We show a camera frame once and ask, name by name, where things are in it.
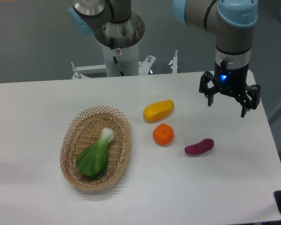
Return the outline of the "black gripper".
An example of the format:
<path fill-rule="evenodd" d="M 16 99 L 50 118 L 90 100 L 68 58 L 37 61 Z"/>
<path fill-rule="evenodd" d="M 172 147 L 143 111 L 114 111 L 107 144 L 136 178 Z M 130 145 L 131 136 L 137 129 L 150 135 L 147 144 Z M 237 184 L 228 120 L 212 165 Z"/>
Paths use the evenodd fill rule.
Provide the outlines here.
<path fill-rule="evenodd" d="M 247 85 L 246 78 L 249 64 L 237 69 L 224 69 L 215 63 L 214 76 L 211 72 L 205 71 L 200 78 L 199 92 L 207 98 L 207 105 L 214 102 L 214 95 L 218 92 L 235 97 L 242 106 L 241 118 L 244 118 L 248 111 L 255 110 L 260 103 L 260 85 Z"/>

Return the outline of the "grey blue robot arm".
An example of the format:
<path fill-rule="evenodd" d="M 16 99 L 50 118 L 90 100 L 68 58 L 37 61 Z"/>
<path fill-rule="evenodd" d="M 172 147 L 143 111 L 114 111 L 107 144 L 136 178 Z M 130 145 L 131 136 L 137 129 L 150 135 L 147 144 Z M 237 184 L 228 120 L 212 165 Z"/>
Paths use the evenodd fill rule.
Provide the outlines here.
<path fill-rule="evenodd" d="M 139 74 L 138 43 L 145 33 L 143 20 L 131 10 L 129 0 L 75 0 L 68 9 L 73 24 L 93 34 L 103 48 L 109 77 Z M 173 14 L 181 22 L 216 37 L 214 72 L 205 72 L 199 91 L 211 105 L 214 95 L 234 98 L 241 116 L 257 108 L 260 86 L 246 82 L 258 18 L 256 0 L 175 0 Z"/>

